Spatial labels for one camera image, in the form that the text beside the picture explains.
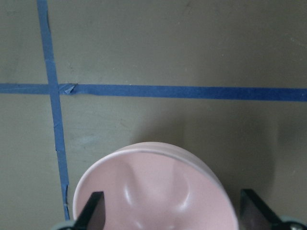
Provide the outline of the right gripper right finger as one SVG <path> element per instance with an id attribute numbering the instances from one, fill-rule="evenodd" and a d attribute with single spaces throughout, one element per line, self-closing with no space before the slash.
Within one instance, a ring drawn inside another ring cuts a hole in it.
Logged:
<path id="1" fill-rule="evenodd" d="M 287 230 L 283 222 L 252 189 L 240 192 L 240 222 L 245 230 Z"/>

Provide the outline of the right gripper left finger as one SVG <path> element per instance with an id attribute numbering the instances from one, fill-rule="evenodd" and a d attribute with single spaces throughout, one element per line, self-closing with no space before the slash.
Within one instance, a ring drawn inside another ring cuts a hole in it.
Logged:
<path id="1" fill-rule="evenodd" d="M 74 223 L 75 230 L 103 230 L 106 223 L 104 192 L 93 192 Z"/>

